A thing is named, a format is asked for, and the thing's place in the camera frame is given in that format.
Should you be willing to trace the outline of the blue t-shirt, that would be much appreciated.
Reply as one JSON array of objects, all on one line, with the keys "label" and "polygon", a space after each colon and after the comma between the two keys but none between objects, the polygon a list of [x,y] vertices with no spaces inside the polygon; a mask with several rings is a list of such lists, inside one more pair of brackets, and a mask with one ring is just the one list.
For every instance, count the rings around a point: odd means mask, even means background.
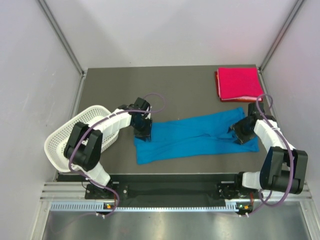
[{"label": "blue t-shirt", "polygon": [[239,144],[235,133],[229,131],[231,125],[244,117],[243,108],[238,107],[209,115],[155,122],[151,141],[134,139],[136,162],[144,165],[200,155],[258,152],[257,137]]}]

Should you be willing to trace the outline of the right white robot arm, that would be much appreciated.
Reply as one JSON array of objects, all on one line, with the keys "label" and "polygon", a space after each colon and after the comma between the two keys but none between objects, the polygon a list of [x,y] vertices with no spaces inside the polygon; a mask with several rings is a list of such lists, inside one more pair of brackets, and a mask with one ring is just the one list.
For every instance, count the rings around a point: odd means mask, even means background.
[{"label": "right white robot arm", "polygon": [[265,115],[262,102],[250,103],[247,116],[231,125],[228,131],[235,136],[235,143],[244,145],[257,137],[266,150],[260,171],[236,175],[233,192],[237,197],[245,198],[255,190],[295,195],[302,192],[308,154],[288,143],[276,119]]}]

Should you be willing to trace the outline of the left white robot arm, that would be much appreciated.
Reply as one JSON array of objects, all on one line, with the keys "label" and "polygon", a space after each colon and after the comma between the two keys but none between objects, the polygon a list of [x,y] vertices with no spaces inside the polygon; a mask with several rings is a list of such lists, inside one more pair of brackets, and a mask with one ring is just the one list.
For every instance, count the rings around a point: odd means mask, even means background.
[{"label": "left white robot arm", "polygon": [[103,140],[121,129],[133,127],[136,138],[149,142],[152,124],[151,105],[140,97],[133,104],[121,105],[92,125],[77,122],[63,152],[68,159],[69,170],[90,180],[102,198],[109,198],[114,187],[109,183],[110,175],[100,164]]}]

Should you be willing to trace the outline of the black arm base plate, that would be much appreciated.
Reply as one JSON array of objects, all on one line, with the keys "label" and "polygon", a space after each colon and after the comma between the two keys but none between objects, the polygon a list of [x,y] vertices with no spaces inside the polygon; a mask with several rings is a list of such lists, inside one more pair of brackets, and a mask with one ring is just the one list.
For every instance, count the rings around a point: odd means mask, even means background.
[{"label": "black arm base plate", "polygon": [[120,207],[216,207],[226,200],[250,202],[250,193],[235,189],[232,175],[112,175],[107,185]]}]

